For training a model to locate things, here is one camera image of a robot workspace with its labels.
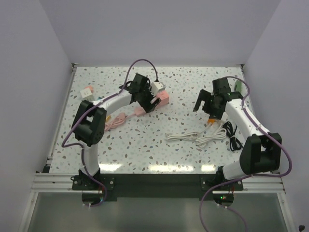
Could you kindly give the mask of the pink cube socket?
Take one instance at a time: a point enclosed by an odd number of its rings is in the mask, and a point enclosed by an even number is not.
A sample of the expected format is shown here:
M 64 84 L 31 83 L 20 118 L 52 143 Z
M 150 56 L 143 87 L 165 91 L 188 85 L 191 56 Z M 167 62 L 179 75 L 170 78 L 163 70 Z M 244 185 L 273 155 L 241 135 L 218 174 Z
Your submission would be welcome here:
M 167 105 L 169 103 L 169 94 L 166 90 L 158 92 L 156 97 L 161 100 L 160 103 L 156 106 L 157 108 Z

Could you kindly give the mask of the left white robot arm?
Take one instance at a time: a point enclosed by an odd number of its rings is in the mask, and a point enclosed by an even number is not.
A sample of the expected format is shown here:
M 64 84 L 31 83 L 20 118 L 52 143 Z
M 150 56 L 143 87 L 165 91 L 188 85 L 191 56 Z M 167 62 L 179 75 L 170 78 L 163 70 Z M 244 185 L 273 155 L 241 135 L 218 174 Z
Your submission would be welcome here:
M 161 99 L 157 94 L 165 90 L 166 86 L 156 80 L 135 74 L 131 81 L 125 82 L 116 92 L 97 101 L 83 100 L 78 108 L 72 125 L 72 132 L 82 148 L 82 166 L 80 172 L 85 174 L 83 184 L 88 189 L 96 189 L 100 184 L 97 173 L 98 143 L 101 141 L 106 125 L 106 117 L 124 106 L 137 102 L 145 112 L 152 112 L 159 105 Z

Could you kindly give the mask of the orange power strip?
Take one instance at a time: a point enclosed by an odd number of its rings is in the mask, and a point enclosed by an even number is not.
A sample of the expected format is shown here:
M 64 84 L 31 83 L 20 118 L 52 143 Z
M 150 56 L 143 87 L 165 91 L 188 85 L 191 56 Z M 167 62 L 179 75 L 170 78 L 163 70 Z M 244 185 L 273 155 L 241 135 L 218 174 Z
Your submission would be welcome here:
M 209 118 L 207 121 L 208 124 L 214 124 L 215 122 L 217 122 L 217 119 L 214 118 Z

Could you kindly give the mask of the pink power strip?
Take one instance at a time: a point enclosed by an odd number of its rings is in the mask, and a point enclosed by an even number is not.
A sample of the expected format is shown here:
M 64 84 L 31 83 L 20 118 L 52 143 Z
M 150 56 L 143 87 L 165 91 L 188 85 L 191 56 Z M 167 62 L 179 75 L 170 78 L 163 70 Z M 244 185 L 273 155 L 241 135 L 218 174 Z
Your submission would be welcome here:
M 145 115 L 147 112 L 142 107 L 137 107 L 134 110 L 134 115 L 137 117 Z

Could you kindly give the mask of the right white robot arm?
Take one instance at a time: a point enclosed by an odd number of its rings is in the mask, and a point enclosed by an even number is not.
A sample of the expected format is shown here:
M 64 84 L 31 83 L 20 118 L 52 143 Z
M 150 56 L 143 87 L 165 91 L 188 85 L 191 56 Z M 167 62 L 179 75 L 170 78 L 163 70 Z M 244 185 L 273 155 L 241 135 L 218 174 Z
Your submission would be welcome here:
M 233 179 L 277 170 L 281 160 L 281 136 L 260 125 L 246 109 L 243 95 L 231 90 L 226 77 L 214 80 L 212 86 L 212 92 L 204 89 L 199 92 L 193 110 L 202 109 L 211 119 L 222 119 L 226 113 L 238 126 L 245 143 L 239 160 L 218 167 L 211 184 L 225 190 Z

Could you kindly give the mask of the white power strip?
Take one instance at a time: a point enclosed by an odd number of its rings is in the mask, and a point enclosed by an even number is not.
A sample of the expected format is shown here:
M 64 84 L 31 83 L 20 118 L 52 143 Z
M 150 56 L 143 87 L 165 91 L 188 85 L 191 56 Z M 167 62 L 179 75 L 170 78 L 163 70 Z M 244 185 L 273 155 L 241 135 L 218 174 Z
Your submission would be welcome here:
M 220 120 L 221 120 L 222 122 L 226 122 L 226 121 L 227 121 L 227 118 L 228 118 L 228 114 L 227 114 L 226 112 L 224 112 Z

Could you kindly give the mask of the white cube socket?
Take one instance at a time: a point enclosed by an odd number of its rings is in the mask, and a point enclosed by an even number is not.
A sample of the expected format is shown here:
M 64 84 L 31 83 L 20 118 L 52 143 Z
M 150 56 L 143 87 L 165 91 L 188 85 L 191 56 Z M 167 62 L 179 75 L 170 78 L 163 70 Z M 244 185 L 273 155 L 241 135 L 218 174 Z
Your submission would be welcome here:
M 94 96 L 88 88 L 80 90 L 80 94 L 81 94 L 81 97 L 82 97 L 83 100 L 87 100 L 89 102 L 94 101 Z

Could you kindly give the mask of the pink plug adapter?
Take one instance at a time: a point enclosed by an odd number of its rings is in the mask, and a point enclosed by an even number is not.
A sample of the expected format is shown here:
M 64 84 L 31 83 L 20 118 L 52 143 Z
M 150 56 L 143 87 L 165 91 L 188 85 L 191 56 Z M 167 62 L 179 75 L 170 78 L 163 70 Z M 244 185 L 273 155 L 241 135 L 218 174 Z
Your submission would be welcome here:
M 92 93 L 94 92 L 94 89 L 93 89 L 92 86 L 86 86 L 85 89 L 87 89 L 87 88 L 88 88 Z

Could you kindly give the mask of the green power strip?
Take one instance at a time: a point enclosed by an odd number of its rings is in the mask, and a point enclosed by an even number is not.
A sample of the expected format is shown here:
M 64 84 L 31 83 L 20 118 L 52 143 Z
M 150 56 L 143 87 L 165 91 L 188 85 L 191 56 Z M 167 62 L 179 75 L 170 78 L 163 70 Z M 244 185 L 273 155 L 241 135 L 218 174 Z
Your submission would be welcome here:
M 234 85 L 234 91 L 242 93 L 242 82 L 237 80 Z

